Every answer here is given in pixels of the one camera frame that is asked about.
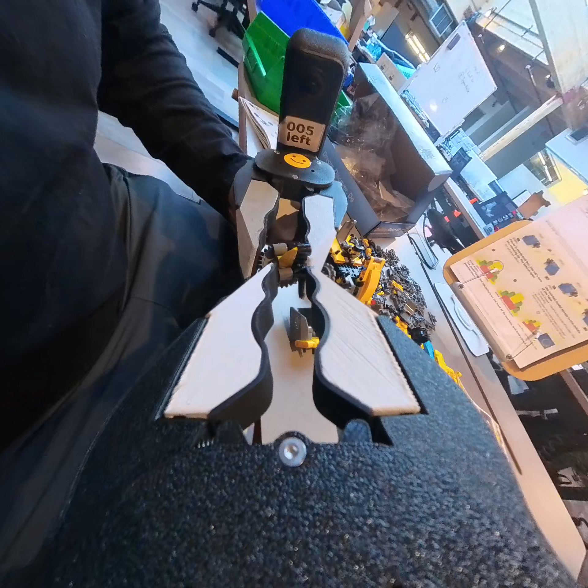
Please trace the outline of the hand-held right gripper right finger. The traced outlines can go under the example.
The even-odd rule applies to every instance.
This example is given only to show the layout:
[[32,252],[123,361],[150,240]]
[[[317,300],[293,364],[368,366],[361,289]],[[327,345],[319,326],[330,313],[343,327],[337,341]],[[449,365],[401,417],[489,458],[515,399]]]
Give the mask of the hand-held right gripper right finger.
[[327,390],[368,417],[419,413],[376,314],[321,272],[312,279],[313,307],[325,321],[315,367]]

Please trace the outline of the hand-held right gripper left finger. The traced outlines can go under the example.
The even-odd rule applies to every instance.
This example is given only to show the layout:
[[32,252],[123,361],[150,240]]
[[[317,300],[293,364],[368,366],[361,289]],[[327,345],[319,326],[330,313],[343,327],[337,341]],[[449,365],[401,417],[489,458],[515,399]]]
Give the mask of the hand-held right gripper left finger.
[[208,313],[165,417],[257,422],[268,410],[273,378],[265,339],[274,324],[278,277],[274,264],[266,266]]

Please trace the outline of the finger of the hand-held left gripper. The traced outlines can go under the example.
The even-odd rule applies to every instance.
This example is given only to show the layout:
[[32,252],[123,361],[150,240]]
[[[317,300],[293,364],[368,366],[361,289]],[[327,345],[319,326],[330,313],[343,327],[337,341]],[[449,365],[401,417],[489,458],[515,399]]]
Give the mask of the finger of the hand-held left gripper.
[[324,195],[306,196],[302,201],[306,224],[305,241],[311,247],[306,265],[312,272],[321,272],[336,237],[334,201]]
[[235,183],[238,257],[244,279],[258,271],[258,257],[275,220],[278,200],[278,191],[265,181],[247,179]]

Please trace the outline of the grey gear toy assembly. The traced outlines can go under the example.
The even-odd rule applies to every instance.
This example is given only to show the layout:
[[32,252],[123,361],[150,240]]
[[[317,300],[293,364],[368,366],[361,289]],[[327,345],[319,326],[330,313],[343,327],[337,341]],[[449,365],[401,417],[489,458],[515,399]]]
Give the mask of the grey gear toy assembly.
[[307,278],[307,264],[312,254],[309,242],[282,242],[266,246],[257,255],[255,269],[275,266],[270,272],[269,292],[275,298],[280,288],[298,285],[299,297],[303,298]]

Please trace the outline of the yellow toy wheel assembly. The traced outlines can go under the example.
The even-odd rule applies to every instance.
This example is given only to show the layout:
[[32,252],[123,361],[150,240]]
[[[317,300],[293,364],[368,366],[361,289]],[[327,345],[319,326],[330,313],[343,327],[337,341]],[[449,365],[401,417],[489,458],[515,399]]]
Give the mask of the yellow toy wheel assembly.
[[320,338],[313,328],[313,310],[311,307],[290,307],[288,319],[288,338],[290,348],[300,357],[306,353],[315,354]]

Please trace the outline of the person's left forearm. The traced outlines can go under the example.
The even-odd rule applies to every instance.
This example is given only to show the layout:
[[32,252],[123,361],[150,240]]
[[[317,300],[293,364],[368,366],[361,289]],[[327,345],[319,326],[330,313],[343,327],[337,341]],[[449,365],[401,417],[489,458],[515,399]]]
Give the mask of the person's left forearm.
[[248,161],[197,85],[158,1],[102,1],[99,109],[236,226],[232,184]]

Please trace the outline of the dark blue kit box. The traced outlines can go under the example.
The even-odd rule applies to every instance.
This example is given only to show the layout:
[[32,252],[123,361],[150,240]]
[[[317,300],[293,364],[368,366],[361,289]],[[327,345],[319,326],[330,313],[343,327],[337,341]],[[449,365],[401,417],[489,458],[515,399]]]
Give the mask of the dark blue kit box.
[[[322,157],[335,170],[336,180],[348,198],[348,215],[355,220],[361,235],[372,238],[395,238],[411,229],[429,208],[452,169],[417,121],[413,112],[404,103],[384,73],[372,63],[360,63],[355,69],[355,94],[349,107],[341,108],[334,116],[328,131]],[[385,222],[378,219],[363,193],[351,177],[340,158],[336,146],[339,137],[339,119],[349,112],[354,100],[369,93],[377,93],[386,102],[400,126],[400,139],[396,139],[393,154],[400,156],[401,187],[414,201],[413,208],[403,223]]]

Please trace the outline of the green plastic bin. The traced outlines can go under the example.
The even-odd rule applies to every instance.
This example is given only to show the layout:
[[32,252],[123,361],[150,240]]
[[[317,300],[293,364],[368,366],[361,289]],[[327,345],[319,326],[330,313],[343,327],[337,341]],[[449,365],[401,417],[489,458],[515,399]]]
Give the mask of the green plastic bin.
[[244,67],[257,101],[270,111],[280,110],[285,52],[290,36],[258,11],[242,41]]

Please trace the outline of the open paper manual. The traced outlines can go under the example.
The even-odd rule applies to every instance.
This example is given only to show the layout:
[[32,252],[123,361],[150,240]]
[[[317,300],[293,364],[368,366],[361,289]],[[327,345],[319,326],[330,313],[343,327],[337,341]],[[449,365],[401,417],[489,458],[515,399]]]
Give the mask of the open paper manual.
[[255,136],[263,149],[277,149],[279,119],[275,114],[239,97],[239,105],[244,107],[246,119],[252,124]]

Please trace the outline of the yellow toy vehicle model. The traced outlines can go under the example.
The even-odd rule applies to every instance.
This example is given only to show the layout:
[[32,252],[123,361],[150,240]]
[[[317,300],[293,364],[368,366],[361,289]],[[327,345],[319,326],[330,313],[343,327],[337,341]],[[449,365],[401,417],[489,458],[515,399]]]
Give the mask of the yellow toy vehicle model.
[[351,233],[344,240],[333,240],[322,273],[375,310],[385,296],[380,285],[385,264],[373,241]]

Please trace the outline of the crumpled clear plastic bags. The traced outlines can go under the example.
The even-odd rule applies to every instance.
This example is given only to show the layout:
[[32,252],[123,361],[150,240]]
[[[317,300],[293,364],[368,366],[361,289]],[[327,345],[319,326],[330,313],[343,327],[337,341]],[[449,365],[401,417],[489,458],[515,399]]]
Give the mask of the crumpled clear plastic bags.
[[355,99],[337,130],[336,150],[378,219],[403,223],[414,201],[401,187],[401,160],[393,154],[401,129],[386,102],[375,92]]

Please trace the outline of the pile of loose toy parts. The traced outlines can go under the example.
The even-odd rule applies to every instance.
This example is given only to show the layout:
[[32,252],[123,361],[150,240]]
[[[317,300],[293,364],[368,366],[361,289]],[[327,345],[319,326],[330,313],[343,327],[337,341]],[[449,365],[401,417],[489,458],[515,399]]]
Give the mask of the pile of loose toy parts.
[[[435,331],[437,320],[428,311],[421,286],[413,279],[408,267],[401,263],[394,250],[383,249],[376,243],[375,245],[378,254],[386,260],[380,283],[385,296],[379,305],[379,314],[390,317],[417,345],[420,346],[424,341],[431,342],[430,334]],[[434,361],[457,386],[465,390],[461,373],[449,367],[443,354],[437,349]]]

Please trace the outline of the blue plastic bin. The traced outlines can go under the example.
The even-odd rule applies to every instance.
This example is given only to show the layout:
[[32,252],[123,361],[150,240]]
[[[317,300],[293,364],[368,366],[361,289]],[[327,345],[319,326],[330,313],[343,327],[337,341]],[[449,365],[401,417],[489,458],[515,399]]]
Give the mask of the blue plastic bin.
[[292,36],[301,28],[309,28],[338,37],[348,44],[318,1],[256,1],[263,12],[285,34]]

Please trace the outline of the silver stand base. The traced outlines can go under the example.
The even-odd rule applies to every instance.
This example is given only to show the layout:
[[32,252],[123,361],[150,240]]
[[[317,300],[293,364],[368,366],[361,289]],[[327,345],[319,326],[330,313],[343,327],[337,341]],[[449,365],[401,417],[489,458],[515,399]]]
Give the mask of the silver stand base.
[[457,330],[466,343],[470,353],[475,357],[487,355],[489,346],[481,331],[474,324],[467,310],[463,307],[456,294],[446,283],[436,282],[433,285],[446,311],[448,311]]

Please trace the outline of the person in grey shirt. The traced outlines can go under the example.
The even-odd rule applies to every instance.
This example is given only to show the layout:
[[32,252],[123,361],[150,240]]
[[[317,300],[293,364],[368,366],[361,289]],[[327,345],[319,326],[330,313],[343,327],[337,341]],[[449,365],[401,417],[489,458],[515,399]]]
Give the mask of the person in grey shirt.
[[1,383],[1,587],[60,526],[89,453],[165,350],[240,281],[229,222],[163,181],[104,164],[126,255],[122,289],[67,343]]

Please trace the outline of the whiteboard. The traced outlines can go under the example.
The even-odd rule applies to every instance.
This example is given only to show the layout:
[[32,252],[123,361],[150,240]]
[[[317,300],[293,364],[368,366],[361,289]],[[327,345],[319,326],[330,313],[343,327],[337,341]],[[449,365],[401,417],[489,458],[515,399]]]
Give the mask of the whiteboard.
[[401,97],[420,107],[441,137],[458,128],[497,89],[466,21],[404,85]]

